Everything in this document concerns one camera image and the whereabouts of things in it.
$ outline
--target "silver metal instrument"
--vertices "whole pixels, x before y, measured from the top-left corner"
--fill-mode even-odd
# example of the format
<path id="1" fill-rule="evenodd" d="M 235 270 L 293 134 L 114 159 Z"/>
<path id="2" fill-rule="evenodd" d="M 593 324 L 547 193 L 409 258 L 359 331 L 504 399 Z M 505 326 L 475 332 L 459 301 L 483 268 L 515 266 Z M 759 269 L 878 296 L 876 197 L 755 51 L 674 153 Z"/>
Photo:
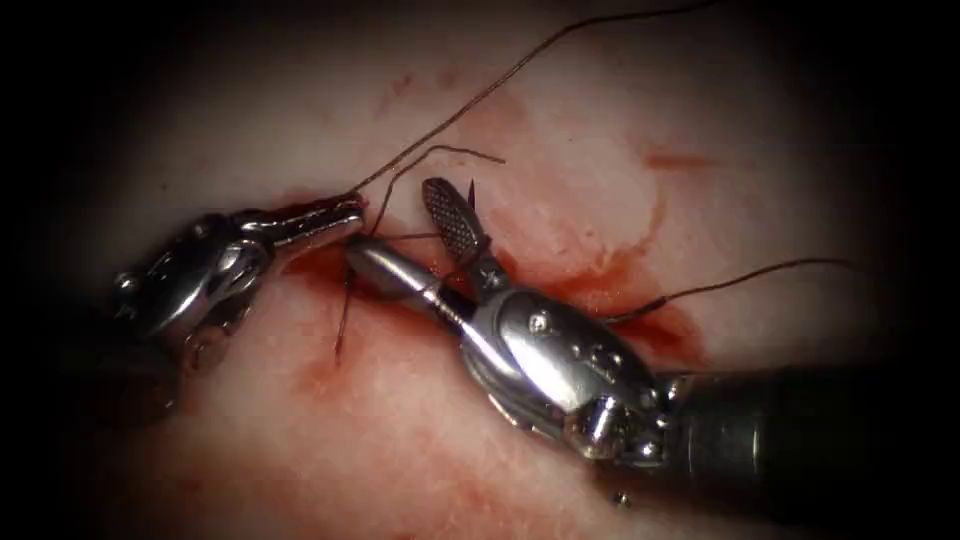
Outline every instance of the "silver metal instrument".
<path id="1" fill-rule="evenodd" d="M 513 425 L 588 459 L 662 464 L 668 402 L 643 360 L 583 311 L 512 284 L 472 204 L 447 180 L 424 181 L 422 194 L 447 250 L 465 265 L 473 300 L 374 238 L 352 238 L 348 263 L 455 329 L 468 371 Z"/>
<path id="2" fill-rule="evenodd" d="M 222 359 L 271 270 L 283 260 L 363 227 L 356 193 L 277 210 L 207 214 L 167 243 L 144 268 L 114 281 L 115 318 L 189 371 Z"/>

